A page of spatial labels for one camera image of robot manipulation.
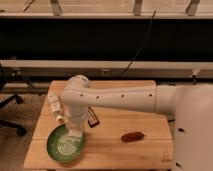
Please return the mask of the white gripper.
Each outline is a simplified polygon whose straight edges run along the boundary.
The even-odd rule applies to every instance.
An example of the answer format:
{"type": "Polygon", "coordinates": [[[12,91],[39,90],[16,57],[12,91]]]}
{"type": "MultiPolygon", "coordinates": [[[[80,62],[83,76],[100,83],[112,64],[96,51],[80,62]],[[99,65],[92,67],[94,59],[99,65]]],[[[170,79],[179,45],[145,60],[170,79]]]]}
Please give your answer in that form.
{"type": "Polygon", "coordinates": [[[69,112],[65,113],[65,123],[71,134],[81,134],[84,131],[84,124],[88,118],[87,114],[73,116],[69,112]]]}

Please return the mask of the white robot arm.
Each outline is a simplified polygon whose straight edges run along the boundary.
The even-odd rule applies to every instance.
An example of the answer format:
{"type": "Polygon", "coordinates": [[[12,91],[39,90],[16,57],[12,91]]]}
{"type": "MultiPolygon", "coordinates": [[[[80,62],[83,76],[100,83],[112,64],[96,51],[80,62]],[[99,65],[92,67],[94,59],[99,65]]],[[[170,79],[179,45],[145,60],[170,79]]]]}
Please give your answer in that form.
{"type": "Polygon", "coordinates": [[[213,84],[180,84],[96,89],[83,75],[67,81],[60,94],[69,114],[90,106],[175,117],[172,171],[213,171],[213,84]]]}

